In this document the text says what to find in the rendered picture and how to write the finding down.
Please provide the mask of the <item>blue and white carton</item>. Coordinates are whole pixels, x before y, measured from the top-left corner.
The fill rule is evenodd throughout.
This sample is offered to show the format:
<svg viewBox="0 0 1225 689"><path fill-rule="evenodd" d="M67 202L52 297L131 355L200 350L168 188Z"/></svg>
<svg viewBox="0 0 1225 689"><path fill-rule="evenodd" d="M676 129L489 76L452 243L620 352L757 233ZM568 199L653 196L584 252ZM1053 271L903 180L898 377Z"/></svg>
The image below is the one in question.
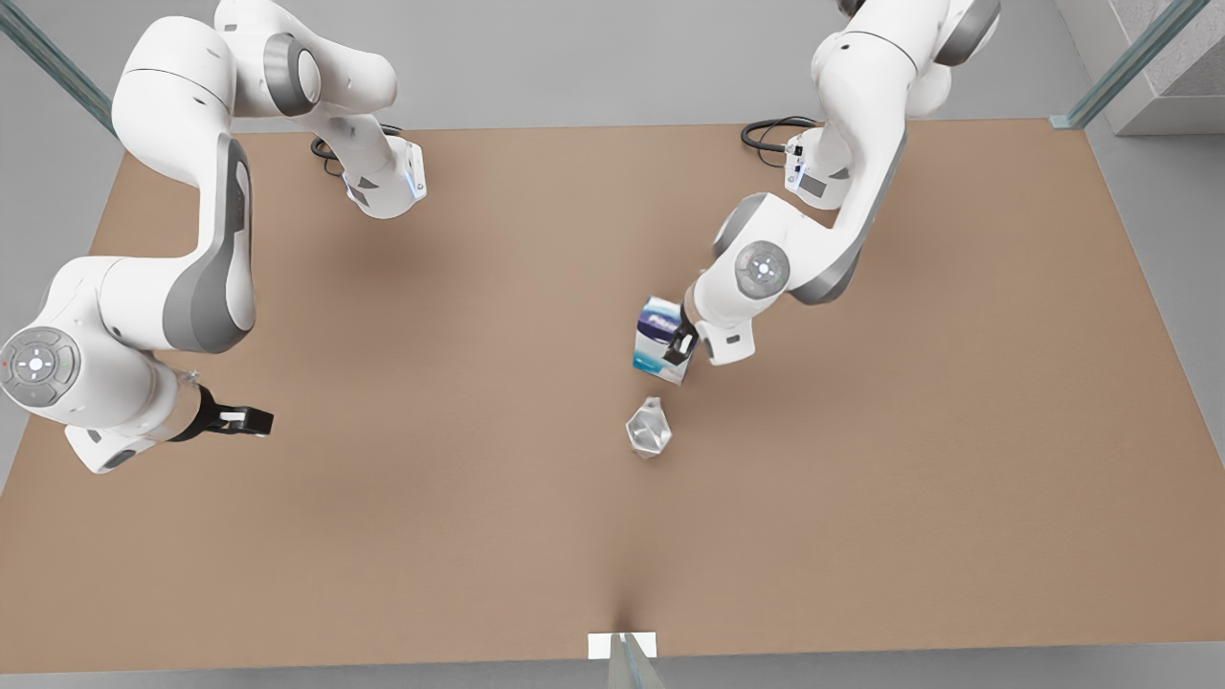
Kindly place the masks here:
<svg viewBox="0 0 1225 689"><path fill-rule="evenodd" d="M681 327L681 306L676 302L650 295L639 310L635 324L635 356L632 367L648 371L673 385L682 385L688 368L687 359L668 358L670 345Z"/></svg>

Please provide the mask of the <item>clear glass cup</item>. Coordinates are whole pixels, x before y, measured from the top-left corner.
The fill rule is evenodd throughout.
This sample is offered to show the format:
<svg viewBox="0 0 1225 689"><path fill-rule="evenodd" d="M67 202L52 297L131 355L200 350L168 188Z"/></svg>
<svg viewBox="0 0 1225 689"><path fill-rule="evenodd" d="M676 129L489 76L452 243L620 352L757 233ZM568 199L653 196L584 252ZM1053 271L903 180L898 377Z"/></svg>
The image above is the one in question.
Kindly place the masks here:
<svg viewBox="0 0 1225 689"><path fill-rule="evenodd" d="M671 427L659 397L648 397L626 423L626 432L639 459L655 459L671 440Z"/></svg>

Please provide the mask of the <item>grey concrete block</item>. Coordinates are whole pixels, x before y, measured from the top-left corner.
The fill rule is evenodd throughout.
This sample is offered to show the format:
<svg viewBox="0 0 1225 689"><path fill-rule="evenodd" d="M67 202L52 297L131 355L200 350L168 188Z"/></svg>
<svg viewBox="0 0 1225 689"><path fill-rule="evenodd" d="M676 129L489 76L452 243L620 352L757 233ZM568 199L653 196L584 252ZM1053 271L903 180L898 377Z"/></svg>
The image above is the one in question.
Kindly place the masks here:
<svg viewBox="0 0 1225 689"><path fill-rule="evenodd" d="M1054 0L1091 81L1172 0ZM1120 136L1225 134L1225 0L1209 0L1100 113Z"/></svg>

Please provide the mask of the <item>silver frame post with white foot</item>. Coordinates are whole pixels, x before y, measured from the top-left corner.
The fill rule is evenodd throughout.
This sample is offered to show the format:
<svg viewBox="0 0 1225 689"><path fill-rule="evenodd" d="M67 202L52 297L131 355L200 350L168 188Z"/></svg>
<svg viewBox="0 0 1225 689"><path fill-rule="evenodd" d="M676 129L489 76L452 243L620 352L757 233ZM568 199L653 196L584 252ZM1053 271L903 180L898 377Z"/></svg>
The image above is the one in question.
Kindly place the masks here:
<svg viewBox="0 0 1225 689"><path fill-rule="evenodd" d="M608 689L665 689L652 661L657 633L588 633L588 658L608 661Z"/></svg>

